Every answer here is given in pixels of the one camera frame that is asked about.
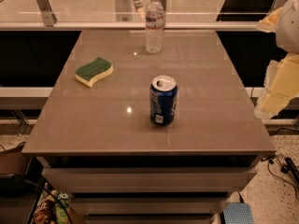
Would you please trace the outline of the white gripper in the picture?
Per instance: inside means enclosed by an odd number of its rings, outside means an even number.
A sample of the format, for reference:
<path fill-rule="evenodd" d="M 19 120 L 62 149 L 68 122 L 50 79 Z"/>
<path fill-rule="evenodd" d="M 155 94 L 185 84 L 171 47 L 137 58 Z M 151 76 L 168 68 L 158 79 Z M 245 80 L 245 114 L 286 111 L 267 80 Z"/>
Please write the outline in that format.
<path fill-rule="evenodd" d="M 276 33 L 277 46 L 291 52 L 280 62 L 270 61 L 254 109 L 258 119 L 271 119 L 299 93 L 299 0 L 288 0 L 259 20 L 256 29 Z"/>

